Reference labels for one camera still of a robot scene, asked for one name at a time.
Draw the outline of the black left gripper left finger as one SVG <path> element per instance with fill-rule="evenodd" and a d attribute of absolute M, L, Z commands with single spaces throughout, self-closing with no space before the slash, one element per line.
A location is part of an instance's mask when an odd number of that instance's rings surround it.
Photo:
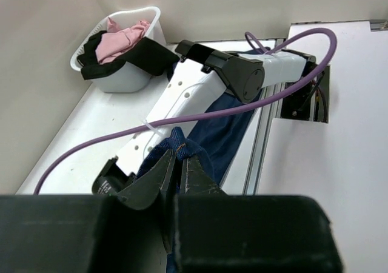
<path fill-rule="evenodd" d="M 135 211 L 154 204 L 168 206 L 176 190 L 175 161 L 173 150 L 166 151 L 146 174 L 118 193 L 118 200 Z"/>

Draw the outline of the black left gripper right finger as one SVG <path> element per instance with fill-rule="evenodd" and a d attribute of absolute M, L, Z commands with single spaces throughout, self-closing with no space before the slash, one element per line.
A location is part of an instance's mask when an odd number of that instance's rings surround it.
<path fill-rule="evenodd" d="M 227 194 L 205 173 L 197 155 L 182 162 L 181 194 L 226 196 Z"/>

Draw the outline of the dark blue denim trousers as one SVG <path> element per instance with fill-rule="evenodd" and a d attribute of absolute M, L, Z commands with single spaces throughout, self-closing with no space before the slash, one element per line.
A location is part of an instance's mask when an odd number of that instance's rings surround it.
<path fill-rule="evenodd" d="M 254 110 L 222 118 L 198 121 L 188 136 L 182 128 L 172 129 L 170 136 L 156 145 L 139 168 L 136 178 L 146 174 L 169 149 L 179 161 L 197 155 L 206 174 L 221 183 L 249 126 Z"/>

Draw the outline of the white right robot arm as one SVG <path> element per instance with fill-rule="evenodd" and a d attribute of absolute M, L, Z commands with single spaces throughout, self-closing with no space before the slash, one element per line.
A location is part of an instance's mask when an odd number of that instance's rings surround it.
<path fill-rule="evenodd" d="M 210 70 L 190 56 L 187 64 L 179 63 L 169 85 L 147 116 L 146 130 L 135 132 L 133 138 L 109 161 L 92 185 L 94 194 L 114 194 L 133 179 L 146 173 L 143 161 L 156 146 L 170 136 L 174 124 L 157 127 L 152 121 L 217 112 L 256 102 L 265 87 L 293 84 L 316 66 L 316 58 L 290 49 L 274 54 L 263 52 L 227 53 L 230 61 L 228 77 L 221 79 L 222 70 Z M 250 123 L 252 111 L 179 123 L 185 137 L 200 145 L 209 157 L 210 174 L 217 184 L 235 157 Z"/>

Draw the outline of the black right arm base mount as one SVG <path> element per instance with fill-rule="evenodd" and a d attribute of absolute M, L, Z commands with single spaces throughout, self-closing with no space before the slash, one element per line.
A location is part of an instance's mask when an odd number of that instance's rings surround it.
<path fill-rule="evenodd" d="M 281 101 L 278 117 L 288 120 L 329 122 L 330 66 L 306 86 Z"/>

